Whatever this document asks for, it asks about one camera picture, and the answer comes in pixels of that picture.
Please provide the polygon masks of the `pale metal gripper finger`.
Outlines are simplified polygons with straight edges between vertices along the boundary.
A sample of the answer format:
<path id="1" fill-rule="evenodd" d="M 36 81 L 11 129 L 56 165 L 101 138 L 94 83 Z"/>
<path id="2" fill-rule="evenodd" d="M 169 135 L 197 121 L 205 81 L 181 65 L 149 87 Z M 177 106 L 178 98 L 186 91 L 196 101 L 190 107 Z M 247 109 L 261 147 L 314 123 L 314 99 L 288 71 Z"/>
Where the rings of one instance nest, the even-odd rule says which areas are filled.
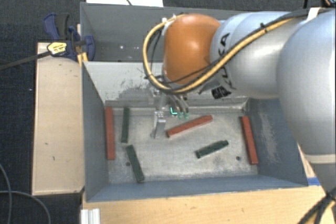
<path id="1" fill-rule="evenodd" d="M 165 125 L 166 125 L 166 119 L 165 118 L 159 118 L 156 122 L 155 127 L 155 138 L 158 138 L 160 135 L 162 135 L 165 131 Z"/>
<path id="2" fill-rule="evenodd" d="M 162 113 L 160 111 L 156 111 L 154 113 L 154 125 L 153 125 L 153 130 L 151 132 L 151 138 L 155 138 L 155 127 L 156 127 L 156 122 L 159 118 L 162 118 Z"/>

